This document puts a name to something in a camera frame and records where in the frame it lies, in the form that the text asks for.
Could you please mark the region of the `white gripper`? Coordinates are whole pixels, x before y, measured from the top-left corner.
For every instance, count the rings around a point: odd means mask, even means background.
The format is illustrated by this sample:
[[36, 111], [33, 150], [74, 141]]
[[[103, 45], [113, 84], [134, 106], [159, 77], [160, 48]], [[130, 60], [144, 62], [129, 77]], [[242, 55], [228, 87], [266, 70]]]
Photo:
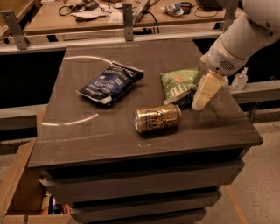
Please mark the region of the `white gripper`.
[[211, 73], [201, 77], [193, 97], [192, 108], [197, 111], [202, 110], [221, 89], [224, 83], [223, 76], [235, 74], [247, 63], [246, 59], [237, 59], [232, 56], [223, 46], [220, 38], [201, 56], [200, 60]]

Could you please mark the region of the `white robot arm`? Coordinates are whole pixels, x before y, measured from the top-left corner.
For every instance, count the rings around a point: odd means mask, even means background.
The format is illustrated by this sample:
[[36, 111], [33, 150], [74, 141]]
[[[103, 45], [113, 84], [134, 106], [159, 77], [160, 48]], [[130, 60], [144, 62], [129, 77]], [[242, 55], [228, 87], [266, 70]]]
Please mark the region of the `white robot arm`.
[[280, 0], [242, 0], [244, 12], [200, 60], [209, 69], [199, 81], [192, 108], [202, 110], [221, 89], [225, 76], [244, 67], [257, 51], [279, 40]]

